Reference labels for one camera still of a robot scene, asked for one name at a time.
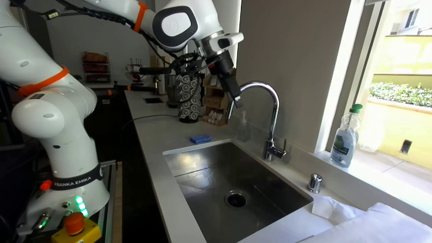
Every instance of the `chrome faucet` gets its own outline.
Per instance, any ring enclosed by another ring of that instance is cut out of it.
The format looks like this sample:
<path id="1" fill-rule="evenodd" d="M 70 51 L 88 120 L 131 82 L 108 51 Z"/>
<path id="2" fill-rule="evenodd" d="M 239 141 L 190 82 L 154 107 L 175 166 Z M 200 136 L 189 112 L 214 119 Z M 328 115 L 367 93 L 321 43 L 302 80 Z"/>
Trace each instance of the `chrome faucet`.
<path id="1" fill-rule="evenodd" d="M 267 91 L 271 95 L 272 101 L 274 101 L 272 114 L 271 114 L 271 123 L 270 123 L 270 135 L 268 135 L 268 139 L 266 141 L 266 145 L 264 145 L 263 158 L 266 161 L 272 161 L 272 155 L 282 158 L 286 155 L 286 139 L 283 142 L 282 150 L 278 150 L 274 145 L 274 128 L 275 128 L 275 123 L 277 123 L 278 114 L 279 114 L 279 105 L 281 105 L 279 97 L 270 85 L 267 85 L 264 82 L 258 82 L 258 81 L 245 82 L 245 84 L 240 85 L 240 93 L 243 93 L 245 89 L 250 89 L 250 88 L 262 88 L 262 89 Z M 231 105 L 229 105 L 228 119 L 232 115 L 232 107 L 233 107 L 233 101 L 231 101 Z"/>

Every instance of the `cleaning bottle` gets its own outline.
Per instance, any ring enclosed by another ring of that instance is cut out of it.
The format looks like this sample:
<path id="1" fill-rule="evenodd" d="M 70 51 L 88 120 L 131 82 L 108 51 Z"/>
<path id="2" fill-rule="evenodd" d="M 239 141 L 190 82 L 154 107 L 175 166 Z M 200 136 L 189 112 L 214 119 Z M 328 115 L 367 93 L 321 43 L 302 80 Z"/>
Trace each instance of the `cleaning bottle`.
<path id="1" fill-rule="evenodd" d="M 341 118 L 341 124 L 336 130 L 335 141 L 331 149 L 331 161 L 341 168 L 348 168 L 358 143 L 358 128 L 360 126 L 359 112 L 362 104 L 353 104 L 349 114 Z"/>
<path id="2" fill-rule="evenodd" d="M 241 111 L 241 120 L 235 132 L 235 138 L 239 141 L 247 142 L 250 139 L 250 124 L 245 118 L 245 109 Z"/>

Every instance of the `sink drain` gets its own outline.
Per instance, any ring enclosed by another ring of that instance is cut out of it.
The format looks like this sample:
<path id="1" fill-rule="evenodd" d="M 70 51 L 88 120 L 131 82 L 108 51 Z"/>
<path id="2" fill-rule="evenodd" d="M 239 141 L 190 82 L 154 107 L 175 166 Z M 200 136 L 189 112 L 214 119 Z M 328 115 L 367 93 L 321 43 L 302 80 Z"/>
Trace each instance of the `sink drain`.
<path id="1" fill-rule="evenodd" d="M 245 205 L 245 197 L 241 192 L 237 190 L 229 190 L 228 196 L 225 197 L 225 201 L 235 208 L 241 208 Z"/>

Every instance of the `sink basin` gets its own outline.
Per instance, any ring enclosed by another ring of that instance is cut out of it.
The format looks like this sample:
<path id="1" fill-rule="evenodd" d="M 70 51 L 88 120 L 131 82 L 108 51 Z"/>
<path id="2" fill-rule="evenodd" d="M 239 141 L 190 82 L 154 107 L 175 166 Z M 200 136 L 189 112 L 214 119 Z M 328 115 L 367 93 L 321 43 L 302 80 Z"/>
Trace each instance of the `sink basin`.
<path id="1" fill-rule="evenodd" d="M 163 157 L 209 243 L 239 242 L 312 201 L 232 142 Z"/>

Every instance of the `kitchen counter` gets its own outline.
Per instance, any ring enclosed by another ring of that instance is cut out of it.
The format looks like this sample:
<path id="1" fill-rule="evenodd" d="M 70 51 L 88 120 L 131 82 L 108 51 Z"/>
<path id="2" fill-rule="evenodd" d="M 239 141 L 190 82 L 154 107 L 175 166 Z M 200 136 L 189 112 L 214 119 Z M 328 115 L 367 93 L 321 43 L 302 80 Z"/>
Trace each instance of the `kitchen counter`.
<path id="1" fill-rule="evenodd" d="M 144 99 L 148 97 L 159 97 L 162 103 L 147 103 Z M 232 139 L 229 126 L 216 127 L 204 122 L 181 123 L 175 118 L 177 109 L 169 108 L 164 104 L 166 97 L 155 96 L 150 92 L 125 91 L 125 99 L 133 119 L 136 135 L 140 142 L 144 163 L 150 173 L 167 238 L 174 243 L 205 242 L 205 238 L 189 209 L 175 178 L 164 162 L 163 153 L 182 147 L 202 146 L 193 145 L 189 141 L 189 138 L 194 135 L 209 135 L 212 142 Z M 252 142 L 232 142 L 258 158 L 259 163 L 279 174 L 298 190 L 309 193 L 306 190 L 309 176 L 293 170 L 289 163 L 279 159 L 274 159 L 270 163 L 264 162 L 260 159 L 260 145 L 255 145 Z M 343 201 L 325 188 L 321 190 L 321 195 Z M 308 204 L 306 207 L 247 236 L 241 243 L 264 240 L 285 243 L 298 242 L 333 227 L 329 222 L 312 215 L 310 211 L 312 204 Z"/>

